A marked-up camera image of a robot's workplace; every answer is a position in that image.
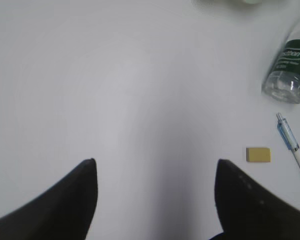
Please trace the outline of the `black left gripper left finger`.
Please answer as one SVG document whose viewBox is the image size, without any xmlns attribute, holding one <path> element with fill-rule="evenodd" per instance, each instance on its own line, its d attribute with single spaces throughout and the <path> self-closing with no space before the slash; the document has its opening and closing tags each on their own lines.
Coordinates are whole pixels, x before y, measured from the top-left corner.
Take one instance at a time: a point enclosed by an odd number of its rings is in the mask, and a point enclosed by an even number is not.
<svg viewBox="0 0 300 240">
<path fill-rule="evenodd" d="M 97 163 L 91 158 L 35 199 L 0 217 L 0 240 L 84 240 L 97 202 Z"/>
</svg>

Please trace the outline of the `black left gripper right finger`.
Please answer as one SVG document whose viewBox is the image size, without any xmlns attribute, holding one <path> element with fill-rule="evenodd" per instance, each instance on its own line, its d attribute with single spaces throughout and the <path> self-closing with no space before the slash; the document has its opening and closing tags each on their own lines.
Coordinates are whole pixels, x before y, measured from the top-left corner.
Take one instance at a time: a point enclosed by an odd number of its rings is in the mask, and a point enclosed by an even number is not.
<svg viewBox="0 0 300 240">
<path fill-rule="evenodd" d="M 217 163 L 214 200 L 222 227 L 215 240 L 300 240 L 300 210 L 230 160 Z"/>
</svg>

